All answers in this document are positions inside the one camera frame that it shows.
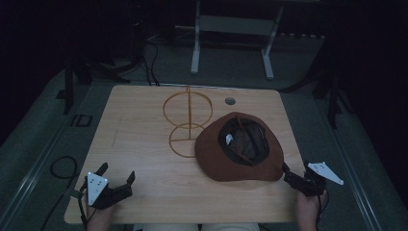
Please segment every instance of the cable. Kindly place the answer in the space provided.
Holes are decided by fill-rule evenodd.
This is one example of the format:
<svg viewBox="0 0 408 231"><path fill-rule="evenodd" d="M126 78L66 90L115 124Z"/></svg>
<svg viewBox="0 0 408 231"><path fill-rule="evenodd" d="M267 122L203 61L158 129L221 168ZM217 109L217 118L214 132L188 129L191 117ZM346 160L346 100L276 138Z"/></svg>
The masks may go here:
<svg viewBox="0 0 408 231"><path fill-rule="evenodd" d="M72 174L69 175L69 176L61 176L61 175L58 175L58 174L55 172L55 170L54 170L54 165L55 165L58 161L63 160L63 159L69 159L69 160L71 160L72 163L74 164L74 169L73 169L73 171L72 171ZM72 157L70 157L70 156L62 156L62 157L58 158L57 160L55 160L55 161L51 164L51 166L50 166L50 172L51 172L51 175L52 175L52 176L54 176L54 177L56 177L56 178L58 178L58 179L69 179L69 181L68 181L68 184L66 184L65 191L60 195L60 197L58 198L58 200L56 201L56 203L54 204L54 206L52 207L52 209L51 209L50 212L48 213L48 215L47 215L47 217L46 217L44 223L42 224L42 226L41 226L41 228L40 228L40 231L42 231L42 230L45 229L45 226L46 226L46 224L48 223L48 220L51 218L51 215L54 213L55 209L56 209L57 206L60 204L61 200L64 198L65 194L66 194L67 191L69 190L69 188L70 188L70 186L71 186L71 184L72 184L72 181L73 181L76 177L79 176L79 173L77 173L77 169L78 169L78 164L77 164L77 162L75 161L74 158L72 158Z"/></svg>
<svg viewBox="0 0 408 231"><path fill-rule="evenodd" d="M86 177L84 184L82 185L81 189L78 192L78 206L79 206L79 211L81 212L81 222L84 225L85 230L87 230L89 220L87 219L87 216L85 215L84 207L82 206L82 198L84 197L84 190L87 188L87 183L88 182L87 182L87 177Z"/></svg>
<svg viewBox="0 0 408 231"><path fill-rule="evenodd" d="M327 189L324 189L326 191L326 203L324 207L321 207L321 197L318 195L318 200L319 200L319 210L318 210L318 217L316 218L316 230L319 231L318 224L321 219L321 214L323 214L324 210L327 208L327 205L329 204L329 191Z"/></svg>
<svg viewBox="0 0 408 231"><path fill-rule="evenodd" d="M93 213L92 213L92 215L89 217L88 221L90 221L90 220L93 218L93 215L95 215L96 210L97 210L97 209L95 209L95 210L93 211Z"/></svg>
<svg viewBox="0 0 408 231"><path fill-rule="evenodd" d="M150 81L150 75L151 75L151 77L152 77L152 79L153 79L155 85L156 85L156 86L159 86L160 83L159 83L159 81L157 81L156 76L155 76L154 71L153 71L154 63L156 62L156 59L157 59L157 57L158 57L158 55L159 55L159 48L158 48L154 43L149 42L149 41L147 41L146 44L151 45L151 46L153 46L153 47L156 49L156 54L155 54L155 56L153 57L153 61L152 61L152 64L150 65L150 68L148 67L146 58L145 58L144 56L142 57L142 60L141 60L141 61L143 62L144 67L145 67L146 79L147 79L147 82L149 83L149 85L152 86L152 83L151 83L151 81Z"/></svg>

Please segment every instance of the brown hat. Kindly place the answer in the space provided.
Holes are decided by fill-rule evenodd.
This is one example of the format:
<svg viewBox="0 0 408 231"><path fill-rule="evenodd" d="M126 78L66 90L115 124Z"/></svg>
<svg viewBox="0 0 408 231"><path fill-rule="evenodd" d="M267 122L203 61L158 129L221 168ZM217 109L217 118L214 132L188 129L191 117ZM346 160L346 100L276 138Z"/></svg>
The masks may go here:
<svg viewBox="0 0 408 231"><path fill-rule="evenodd" d="M194 151L201 169L216 181L276 181L283 174L282 147L254 115L219 118L201 132Z"/></svg>

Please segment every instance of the dark background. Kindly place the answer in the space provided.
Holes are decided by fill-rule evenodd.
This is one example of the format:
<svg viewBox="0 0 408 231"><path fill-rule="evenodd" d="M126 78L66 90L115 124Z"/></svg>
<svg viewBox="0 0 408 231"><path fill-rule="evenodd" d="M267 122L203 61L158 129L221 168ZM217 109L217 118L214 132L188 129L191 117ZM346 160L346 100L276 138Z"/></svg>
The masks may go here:
<svg viewBox="0 0 408 231"><path fill-rule="evenodd" d="M129 11L129 4L136 9ZM206 1L202 11L270 17L265 7L268 4L269 1L257 1L255 5L245 1ZM407 3L359 1L347 2L345 7L323 1L286 5L279 33L326 36L314 68L341 73L341 88L347 92L401 199L408 204ZM111 63L113 57L126 53L133 22L142 20L171 39L174 25L194 24L194 8L194 1L187 0L105 0L98 4L2 1L0 143L48 81L63 70L68 55L81 51L95 61Z"/></svg>

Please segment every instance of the hat brim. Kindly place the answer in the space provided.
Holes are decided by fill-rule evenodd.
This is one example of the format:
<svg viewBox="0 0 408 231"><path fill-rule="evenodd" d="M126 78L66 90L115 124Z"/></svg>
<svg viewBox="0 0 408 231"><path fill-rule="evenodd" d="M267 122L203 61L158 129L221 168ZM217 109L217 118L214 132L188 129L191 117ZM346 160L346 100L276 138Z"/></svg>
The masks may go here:
<svg viewBox="0 0 408 231"><path fill-rule="evenodd" d="M268 156L257 166L244 166L230 160L218 143L218 134L222 126L231 118L252 119L265 128L265 137L269 145ZM194 147L196 160L211 179L224 181L261 180L276 181L283 175L283 150L275 135L258 117L242 113L230 113L206 127L198 136Z"/></svg>

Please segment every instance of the gray carpet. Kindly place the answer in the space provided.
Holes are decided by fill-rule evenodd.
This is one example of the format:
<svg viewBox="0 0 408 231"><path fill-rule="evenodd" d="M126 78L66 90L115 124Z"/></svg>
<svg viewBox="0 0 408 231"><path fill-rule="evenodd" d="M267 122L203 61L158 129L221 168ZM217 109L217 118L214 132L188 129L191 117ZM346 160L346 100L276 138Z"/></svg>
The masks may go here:
<svg viewBox="0 0 408 231"><path fill-rule="evenodd" d="M199 73L192 76L192 46L185 43L159 45L154 71L162 84L276 90L296 83L305 75L320 45L321 40L314 38L277 39L270 55L276 76L273 81L265 78L259 50L210 46L201 48ZM145 57L150 64L154 55L155 49L148 46ZM95 77L90 87L75 86L75 107L69 115L62 115L64 103L55 99L55 95L63 88L64 78L62 74L56 76L1 147L2 215L10 211L6 211L7 205L16 201L14 196L30 167L42 153L48 153L44 165L40 166L39 180L33 183L27 198L18 200L22 209L13 211L7 230L39 230L67 183L53 177L48 168L65 155L74 157L79 169L85 161L110 90L116 84ZM131 79L131 84L146 85L142 67L124 77ZM344 179L343 186L328 182L330 202L319 224L320 230L408 230L407 211L357 117L343 110L337 116L339 128L334 131L325 118L327 100L315 100L311 96L312 89L313 85L308 85L282 94L282 99L302 157L311 162L326 162ZM91 126L70 127L75 114L93 116ZM71 162L61 162L57 169L60 174L69 175ZM64 222L67 201L64 197L45 230L83 230L80 225ZM297 229L295 223L265 224L265 227ZM112 228L122 229L122 225Z"/></svg>

